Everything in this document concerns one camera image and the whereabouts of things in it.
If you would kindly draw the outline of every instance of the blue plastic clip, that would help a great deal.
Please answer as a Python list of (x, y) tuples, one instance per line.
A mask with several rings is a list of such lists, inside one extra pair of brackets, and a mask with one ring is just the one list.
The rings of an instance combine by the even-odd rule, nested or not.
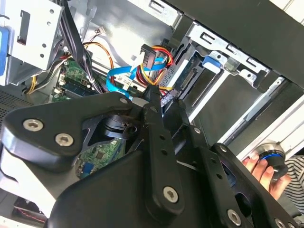
[(9, 30), (7, 28), (0, 27), (0, 76), (4, 74), (8, 46)]

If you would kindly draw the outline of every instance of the chip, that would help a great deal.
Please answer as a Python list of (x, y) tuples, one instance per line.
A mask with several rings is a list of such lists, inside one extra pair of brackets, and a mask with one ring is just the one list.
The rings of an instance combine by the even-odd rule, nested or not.
[(97, 159), (102, 159), (103, 156), (104, 156), (104, 153), (98, 152), (97, 155), (96, 155), (96, 158)]

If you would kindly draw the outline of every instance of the metal bolt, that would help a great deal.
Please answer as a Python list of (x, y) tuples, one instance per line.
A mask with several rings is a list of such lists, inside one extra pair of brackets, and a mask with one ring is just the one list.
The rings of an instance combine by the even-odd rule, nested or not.
[(124, 104), (127, 104), (128, 103), (128, 101), (126, 100), (126, 99), (124, 99), (124, 98), (120, 98), (119, 99), (121, 102), (123, 102)]
[(197, 134), (200, 134), (200, 129), (198, 129), (197, 127), (194, 128), (194, 131), (195, 131)]
[(295, 228), (295, 226), (293, 224), (291, 224), (290, 222), (288, 223), (290, 228)]
[(277, 227), (279, 227), (279, 228), (286, 228), (284, 223), (281, 222), (281, 220), (279, 220), (278, 218), (275, 219), (275, 223), (276, 223)]
[(176, 203), (179, 199), (179, 196), (178, 196), (176, 190), (169, 186), (164, 187), (163, 195), (171, 203)]
[(227, 215), (228, 215), (229, 219), (231, 220), (231, 222), (233, 222), (238, 227), (242, 224), (241, 218), (239, 217), (239, 215), (234, 210), (229, 209), (227, 211)]
[(152, 106), (150, 109), (154, 112), (157, 112), (157, 109), (154, 106)]
[(73, 144), (74, 139), (71, 135), (66, 134), (66, 133), (60, 133), (56, 135), (55, 141), (60, 145), (60, 146), (70, 146)]
[(227, 149), (224, 146), (219, 146), (223, 152), (227, 152)]
[(31, 132), (38, 132), (43, 128), (43, 123), (40, 120), (28, 119), (23, 122), (23, 127)]

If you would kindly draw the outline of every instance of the hand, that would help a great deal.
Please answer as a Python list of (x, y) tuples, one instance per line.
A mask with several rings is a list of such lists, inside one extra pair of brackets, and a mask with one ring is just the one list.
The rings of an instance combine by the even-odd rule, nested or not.
[(286, 174), (278, 179), (276, 182), (271, 183), (271, 178), (274, 175), (274, 168), (267, 167), (266, 159), (258, 162), (258, 154), (253, 154), (251, 158), (243, 160), (243, 164), (252, 173), (252, 175), (263, 185), (263, 187), (273, 196), (276, 200), (280, 198), (284, 189), (290, 183), (291, 179)]

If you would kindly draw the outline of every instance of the vent grille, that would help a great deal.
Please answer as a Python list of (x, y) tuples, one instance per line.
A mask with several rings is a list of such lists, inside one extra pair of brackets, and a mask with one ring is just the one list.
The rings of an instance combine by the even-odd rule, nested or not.
[(13, 95), (0, 91), (0, 130), (2, 122), (7, 113), (16, 108), (24, 108), (32, 106), (33, 104), (23, 101)]

